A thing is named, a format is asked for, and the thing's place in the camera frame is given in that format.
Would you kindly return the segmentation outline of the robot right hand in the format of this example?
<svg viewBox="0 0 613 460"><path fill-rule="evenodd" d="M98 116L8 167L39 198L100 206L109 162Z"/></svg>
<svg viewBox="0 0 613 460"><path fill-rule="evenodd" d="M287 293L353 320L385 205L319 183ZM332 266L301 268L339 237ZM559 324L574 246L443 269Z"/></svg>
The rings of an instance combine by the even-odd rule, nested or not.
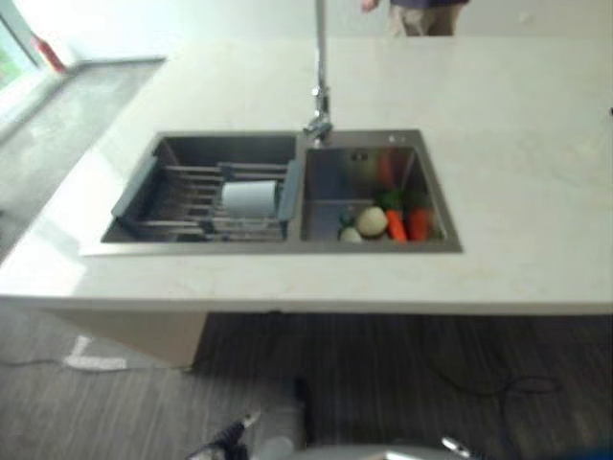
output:
<svg viewBox="0 0 613 460"><path fill-rule="evenodd" d="M462 459L472 458L472 452L470 451L470 449L465 444L460 442L459 440L445 436L445 437L442 437L441 443L446 449L451 451L454 455L456 455L459 458L462 458Z"/></svg>

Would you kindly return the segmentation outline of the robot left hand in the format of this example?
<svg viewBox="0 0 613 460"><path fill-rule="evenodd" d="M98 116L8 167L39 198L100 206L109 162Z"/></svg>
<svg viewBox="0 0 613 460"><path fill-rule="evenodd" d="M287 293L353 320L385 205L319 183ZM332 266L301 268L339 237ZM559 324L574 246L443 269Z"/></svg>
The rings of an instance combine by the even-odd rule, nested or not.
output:
<svg viewBox="0 0 613 460"><path fill-rule="evenodd" d="M260 416L261 412L258 410L231 422L228 426L219 431L210 442L202 445L188 455L187 459L248 459L248 448L242 443L241 438L248 428L259 420Z"/></svg>

